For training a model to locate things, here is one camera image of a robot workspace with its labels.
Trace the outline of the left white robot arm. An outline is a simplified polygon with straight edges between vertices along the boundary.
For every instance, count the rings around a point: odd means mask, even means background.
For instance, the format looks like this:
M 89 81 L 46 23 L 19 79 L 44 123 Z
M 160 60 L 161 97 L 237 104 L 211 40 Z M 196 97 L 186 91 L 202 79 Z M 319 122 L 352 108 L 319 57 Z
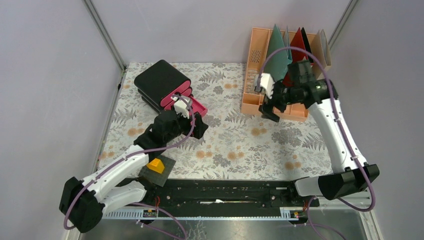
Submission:
M 125 205 L 152 204 L 155 192 L 137 180 L 118 186 L 130 173 L 152 162 L 167 149 L 177 147 L 188 138 L 201 139 L 208 129 L 203 114 L 188 117 L 176 110 L 164 110 L 119 157 L 100 170 L 82 178 L 69 178 L 63 187 L 59 210 L 64 214 L 63 227 L 86 233 L 103 215 Z

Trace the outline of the red folder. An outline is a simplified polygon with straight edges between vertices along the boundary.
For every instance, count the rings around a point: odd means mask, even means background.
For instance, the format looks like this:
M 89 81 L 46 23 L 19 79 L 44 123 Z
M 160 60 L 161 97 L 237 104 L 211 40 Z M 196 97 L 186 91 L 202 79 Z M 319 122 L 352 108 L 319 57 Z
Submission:
M 303 49 L 305 51 L 308 51 L 309 53 L 311 53 L 311 47 L 310 47 L 310 42 L 308 39 L 308 35 L 305 31 L 305 29 L 302 28 L 298 28 L 298 30 L 296 31 L 296 33 L 293 35 L 292 40 L 290 41 L 290 46 L 291 47 L 297 47 L 300 49 Z M 297 50 L 291 50 L 291 56 L 292 56 L 292 62 L 299 62 L 299 61 L 303 61 L 303 60 L 309 60 L 309 62 L 311 64 L 314 63 L 313 59 L 309 59 L 308 55 L 305 53 L 302 53 L 300 51 Z M 286 87 L 292 87 L 294 85 L 293 81 L 290 78 L 289 73 L 286 74 L 286 76 L 283 79 L 283 84 Z

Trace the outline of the teal folder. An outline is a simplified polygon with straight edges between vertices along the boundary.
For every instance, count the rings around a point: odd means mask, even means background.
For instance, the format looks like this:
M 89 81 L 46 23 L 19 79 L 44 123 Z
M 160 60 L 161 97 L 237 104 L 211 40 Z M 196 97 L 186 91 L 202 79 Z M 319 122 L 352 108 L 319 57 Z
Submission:
M 266 58 L 280 48 L 289 47 L 289 40 L 289 35 L 286 32 L 282 33 L 275 24 L 268 42 Z M 292 61 L 293 57 L 290 49 L 279 51 L 267 61 L 263 72 L 270 74 L 275 82 L 282 81 L 288 72 L 288 65 Z

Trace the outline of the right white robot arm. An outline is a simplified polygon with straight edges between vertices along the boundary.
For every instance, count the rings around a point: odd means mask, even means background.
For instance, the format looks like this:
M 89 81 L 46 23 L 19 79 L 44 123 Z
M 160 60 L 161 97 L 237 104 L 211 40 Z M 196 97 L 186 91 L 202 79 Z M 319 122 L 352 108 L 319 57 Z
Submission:
M 284 86 L 269 73 L 262 73 L 257 81 L 265 92 L 259 111 L 266 119 L 279 122 L 273 109 L 285 110 L 288 105 L 302 104 L 315 120 L 331 161 L 332 173 L 294 180 L 294 188 L 287 191 L 287 201 L 301 205 L 307 196 L 339 199 L 368 188 L 380 174 L 376 164 L 368 164 L 355 144 L 340 109 L 338 94 L 331 82 L 316 79 L 308 61 L 288 66 L 293 86 Z

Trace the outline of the black pink drawer box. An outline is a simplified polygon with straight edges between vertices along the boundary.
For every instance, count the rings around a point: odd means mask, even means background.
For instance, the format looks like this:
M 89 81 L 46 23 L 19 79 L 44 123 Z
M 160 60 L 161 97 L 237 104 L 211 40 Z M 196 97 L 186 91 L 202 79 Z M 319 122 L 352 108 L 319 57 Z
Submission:
M 192 109 L 204 117 L 208 109 L 194 98 L 191 80 L 161 59 L 135 77 L 134 85 L 141 98 L 157 113 L 170 110 L 174 104 L 172 95 L 188 97 L 192 101 Z

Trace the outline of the beige folder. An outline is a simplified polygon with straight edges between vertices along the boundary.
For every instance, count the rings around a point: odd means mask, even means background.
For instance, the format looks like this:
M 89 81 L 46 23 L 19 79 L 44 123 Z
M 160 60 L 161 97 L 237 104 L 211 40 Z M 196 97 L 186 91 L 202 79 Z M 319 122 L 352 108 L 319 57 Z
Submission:
M 323 79 L 323 71 L 318 66 L 318 63 L 322 65 L 325 71 L 328 71 L 332 67 L 330 47 L 324 29 L 320 29 L 317 32 L 310 47 L 311 53 L 317 58 L 317 60 L 314 60 L 314 63 L 311 64 L 313 74 L 318 80 Z

